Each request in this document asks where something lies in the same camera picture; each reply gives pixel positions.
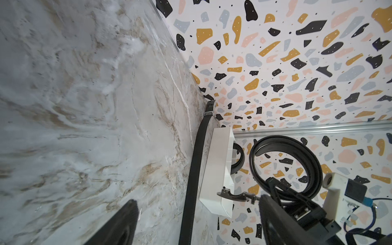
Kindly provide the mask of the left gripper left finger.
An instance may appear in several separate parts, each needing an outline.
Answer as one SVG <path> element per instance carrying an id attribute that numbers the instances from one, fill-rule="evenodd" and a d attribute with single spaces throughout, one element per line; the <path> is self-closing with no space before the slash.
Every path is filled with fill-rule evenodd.
<path id="1" fill-rule="evenodd" d="M 129 200 L 85 245 L 131 245 L 139 218 L 136 200 Z"/>

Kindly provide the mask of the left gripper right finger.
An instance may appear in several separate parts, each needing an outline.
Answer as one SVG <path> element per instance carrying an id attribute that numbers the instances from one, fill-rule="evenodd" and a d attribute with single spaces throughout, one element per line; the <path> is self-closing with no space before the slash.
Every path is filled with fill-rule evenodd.
<path id="1" fill-rule="evenodd" d="M 259 210 L 263 237 L 267 245 L 312 244 L 312 237 L 270 196 L 260 197 Z"/>

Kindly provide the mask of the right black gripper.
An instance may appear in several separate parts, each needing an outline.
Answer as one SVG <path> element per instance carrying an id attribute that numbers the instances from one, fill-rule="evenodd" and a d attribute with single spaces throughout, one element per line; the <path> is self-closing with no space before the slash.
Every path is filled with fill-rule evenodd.
<path id="1" fill-rule="evenodd" d="M 268 178 L 270 197 L 312 237 L 312 245 L 342 245 L 337 233 L 341 227 L 336 221 L 326 218 L 326 211 L 300 193 Z"/>

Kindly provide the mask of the black belt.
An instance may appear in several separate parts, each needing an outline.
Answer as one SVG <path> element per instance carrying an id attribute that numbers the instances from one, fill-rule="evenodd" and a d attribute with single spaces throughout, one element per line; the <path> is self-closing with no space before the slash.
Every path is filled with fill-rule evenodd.
<path id="1" fill-rule="evenodd" d="M 233 151 L 235 153 L 235 156 L 239 155 L 239 159 L 231 165 L 231 175 L 238 172 L 243 167 L 245 162 L 245 153 L 243 148 L 239 144 L 233 144 Z"/>
<path id="2" fill-rule="evenodd" d="M 205 112 L 203 113 L 203 119 L 200 123 L 196 135 L 180 229 L 180 245 L 190 245 L 192 243 L 193 225 L 197 203 L 197 193 L 204 150 L 204 142 L 210 119 L 213 117 L 214 106 L 214 100 L 207 103 Z"/>
<path id="3" fill-rule="evenodd" d="M 268 194 L 271 192 L 266 181 L 257 173 L 254 158 L 256 155 L 262 155 L 268 152 L 284 152 L 297 159 L 304 167 L 308 176 L 307 187 L 301 192 L 301 195 L 311 200 L 318 194 L 322 187 L 323 172 L 317 157 L 301 142 L 281 135 L 264 137 L 257 141 L 250 151 L 250 171 L 256 183 L 264 191 Z"/>

